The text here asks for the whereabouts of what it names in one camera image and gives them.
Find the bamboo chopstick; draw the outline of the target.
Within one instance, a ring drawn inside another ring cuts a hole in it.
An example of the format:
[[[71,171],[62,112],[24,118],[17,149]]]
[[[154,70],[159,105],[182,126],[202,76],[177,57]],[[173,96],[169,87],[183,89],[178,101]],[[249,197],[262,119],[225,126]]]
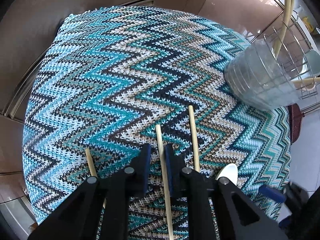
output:
[[[169,239],[170,240],[174,240],[174,231],[173,231],[173,226],[172,226],[172,214],[171,214],[171,203],[170,203],[170,192],[169,192],[167,167],[166,167],[166,163],[165,163],[165,155],[164,155],[164,146],[163,146],[163,140],[162,140],[161,126],[159,124],[157,124],[155,126],[155,131],[156,131],[156,137],[157,137],[157,146],[158,146],[159,158],[160,158],[160,162],[161,162],[168,234],[169,234]]]
[[[91,176],[98,179],[98,174],[96,172],[94,162],[92,159],[92,155],[91,155],[91,152],[88,147],[85,149],[85,155],[86,155],[86,159],[87,159],[87,163],[89,166],[89,171],[90,171]]]
[[[188,115],[189,115],[189,122],[190,122],[191,141],[193,146],[194,170],[197,172],[200,172],[199,146],[197,141],[194,109],[192,105],[188,106]]]
[[[289,23],[290,20],[291,20],[294,5],[295,5],[295,0],[291,0],[290,10],[289,10],[289,19],[288,19],[288,21],[287,21],[288,23]]]
[[[281,46],[283,44],[283,40],[287,31],[287,27],[288,27],[287,21],[289,19],[290,4],[291,4],[291,0],[285,0],[281,29],[276,33],[277,37],[274,39],[273,52],[276,59],[278,58],[278,55],[280,53]]]
[[[292,82],[294,84],[302,85],[302,86],[309,86],[312,84],[316,84],[319,81],[320,81],[319,77],[310,77],[310,78],[306,78],[306,79],[292,80]]]

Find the white ceramic spoon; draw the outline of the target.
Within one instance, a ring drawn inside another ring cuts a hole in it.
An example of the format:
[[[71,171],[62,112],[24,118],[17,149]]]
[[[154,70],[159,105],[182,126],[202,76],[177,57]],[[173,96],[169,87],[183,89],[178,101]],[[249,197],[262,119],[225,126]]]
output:
[[[237,185],[238,182],[238,167],[236,164],[231,163],[226,165],[216,176],[216,180],[225,177],[229,179],[234,185]]]

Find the red dustpan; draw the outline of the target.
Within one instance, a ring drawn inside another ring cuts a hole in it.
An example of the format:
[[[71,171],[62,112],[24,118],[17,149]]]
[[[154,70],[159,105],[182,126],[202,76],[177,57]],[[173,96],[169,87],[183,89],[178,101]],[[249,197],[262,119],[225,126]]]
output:
[[[291,144],[295,143],[301,132],[302,119],[305,114],[301,112],[300,107],[295,103],[288,106],[289,110],[289,125]]]

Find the zigzag knitted table cloth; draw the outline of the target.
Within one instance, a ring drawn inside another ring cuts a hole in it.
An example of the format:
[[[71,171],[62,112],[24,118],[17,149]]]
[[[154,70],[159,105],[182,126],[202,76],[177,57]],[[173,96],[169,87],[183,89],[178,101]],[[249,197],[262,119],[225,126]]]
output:
[[[236,100],[224,69],[249,42],[211,20],[156,7],[110,7],[68,16],[46,52],[29,98],[23,172],[42,223],[88,176],[85,149],[106,178],[143,144],[153,148],[146,196],[129,204],[129,239],[168,239],[155,127],[193,166],[193,106],[201,172],[230,163],[237,185],[268,217],[290,170],[287,108],[263,112]]]

